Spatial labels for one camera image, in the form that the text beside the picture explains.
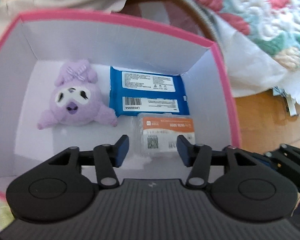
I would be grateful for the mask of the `clear box orange label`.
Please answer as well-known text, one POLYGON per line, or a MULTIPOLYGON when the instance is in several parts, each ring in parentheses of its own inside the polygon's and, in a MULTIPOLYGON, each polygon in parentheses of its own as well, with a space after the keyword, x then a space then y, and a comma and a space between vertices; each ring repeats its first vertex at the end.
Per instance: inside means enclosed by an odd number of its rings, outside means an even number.
POLYGON ((142 157, 175 156, 180 135, 195 143, 194 122, 188 115, 140 113, 135 126, 135 152, 142 157))

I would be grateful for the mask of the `checkered floor rug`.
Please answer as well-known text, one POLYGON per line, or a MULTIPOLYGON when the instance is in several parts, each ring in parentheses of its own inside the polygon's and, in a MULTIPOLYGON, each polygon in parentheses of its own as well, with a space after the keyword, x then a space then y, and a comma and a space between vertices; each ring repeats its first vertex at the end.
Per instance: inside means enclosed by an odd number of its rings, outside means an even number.
POLYGON ((120 12, 177 27, 221 43, 213 20, 193 0, 127 0, 120 12))

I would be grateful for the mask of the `purple plush toy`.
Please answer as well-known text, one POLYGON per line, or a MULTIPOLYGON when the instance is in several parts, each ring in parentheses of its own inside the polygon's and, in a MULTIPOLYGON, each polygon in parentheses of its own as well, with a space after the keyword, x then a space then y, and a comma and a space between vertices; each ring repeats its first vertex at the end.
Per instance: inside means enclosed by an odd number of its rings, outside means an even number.
POLYGON ((117 126, 115 111, 106 106, 97 85, 97 72, 88 60, 64 63, 55 80, 49 109, 42 112, 39 130, 57 124, 82 126, 90 122, 117 126))

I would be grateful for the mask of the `blue wet wipes pack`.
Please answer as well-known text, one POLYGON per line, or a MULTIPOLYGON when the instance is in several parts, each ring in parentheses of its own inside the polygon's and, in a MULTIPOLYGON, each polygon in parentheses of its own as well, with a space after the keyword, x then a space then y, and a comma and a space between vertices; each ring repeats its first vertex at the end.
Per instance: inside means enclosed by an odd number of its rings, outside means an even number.
POLYGON ((110 69, 109 107, 117 116, 190 114, 181 76, 128 72, 113 67, 110 69))

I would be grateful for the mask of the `pink cardboard box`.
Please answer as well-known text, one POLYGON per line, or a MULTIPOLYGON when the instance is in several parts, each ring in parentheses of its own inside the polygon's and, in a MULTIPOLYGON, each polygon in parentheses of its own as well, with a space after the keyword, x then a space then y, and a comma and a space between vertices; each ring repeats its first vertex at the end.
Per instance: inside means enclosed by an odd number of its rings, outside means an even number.
MULTIPOLYGON (((77 146, 94 158, 94 146, 134 140, 133 119, 116 127, 35 124, 48 105, 64 60, 87 58, 109 99, 110 69, 178 74, 194 119, 197 142, 221 149, 239 145, 235 103, 218 46, 168 25, 120 14, 46 10, 19 15, 0 40, 0 177, 22 173, 53 154, 77 146)), ((195 239, 229 235, 238 221, 214 206, 207 193, 183 185, 189 169, 178 158, 143 164, 134 146, 120 185, 101 190, 78 213, 55 223, 16 219, 1 239, 195 239)))

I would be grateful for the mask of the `paper scraps under bed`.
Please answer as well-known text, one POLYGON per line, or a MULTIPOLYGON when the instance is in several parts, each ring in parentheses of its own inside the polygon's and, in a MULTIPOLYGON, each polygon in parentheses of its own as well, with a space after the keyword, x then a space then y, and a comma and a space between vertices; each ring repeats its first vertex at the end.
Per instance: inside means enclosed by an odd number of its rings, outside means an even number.
POLYGON ((283 89, 274 87, 272 89, 273 96, 281 96, 286 102, 286 111, 291 117, 298 116, 300 117, 300 104, 297 103, 289 94, 287 94, 283 89))

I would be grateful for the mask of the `white bed skirt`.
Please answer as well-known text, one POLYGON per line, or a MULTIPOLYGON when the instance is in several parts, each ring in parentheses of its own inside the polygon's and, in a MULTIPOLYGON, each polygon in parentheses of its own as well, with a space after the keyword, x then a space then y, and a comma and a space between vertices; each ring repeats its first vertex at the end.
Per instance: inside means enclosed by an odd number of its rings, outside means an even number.
MULTIPOLYGON (((127 0, 0 0, 0 34, 19 12, 34 8, 68 7, 121 11, 127 0)), ((244 34, 217 16, 203 9, 213 20, 221 39, 221 49, 228 69, 234 96, 260 93, 270 88, 283 89, 300 104, 300 69, 281 66, 251 42, 244 34)))

